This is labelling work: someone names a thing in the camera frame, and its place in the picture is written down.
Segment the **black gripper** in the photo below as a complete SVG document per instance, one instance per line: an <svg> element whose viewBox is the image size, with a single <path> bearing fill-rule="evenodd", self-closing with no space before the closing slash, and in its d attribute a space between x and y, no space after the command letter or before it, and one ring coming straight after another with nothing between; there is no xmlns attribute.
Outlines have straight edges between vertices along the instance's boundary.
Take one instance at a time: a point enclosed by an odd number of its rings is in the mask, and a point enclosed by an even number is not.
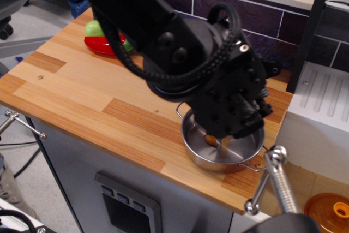
<svg viewBox="0 0 349 233"><path fill-rule="evenodd" d="M280 73L280 63L265 60L249 43L239 42L212 81L188 102L195 121L217 139L244 138L262 129L264 118L273 113L264 100L269 95L266 80Z"/></svg>

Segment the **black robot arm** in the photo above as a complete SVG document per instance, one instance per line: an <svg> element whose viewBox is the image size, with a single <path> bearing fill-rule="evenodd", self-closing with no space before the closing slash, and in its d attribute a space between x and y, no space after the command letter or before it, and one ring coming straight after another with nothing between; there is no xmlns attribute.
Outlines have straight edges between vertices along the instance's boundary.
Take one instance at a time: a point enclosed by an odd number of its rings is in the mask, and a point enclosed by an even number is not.
<svg viewBox="0 0 349 233"><path fill-rule="evenodd" d="M280 71L248 42L237 12L219 3L184 19L163 0L88 0L124 66L157 96L190 106L216 138L243 138L272 113L266 80Z"/></svg>

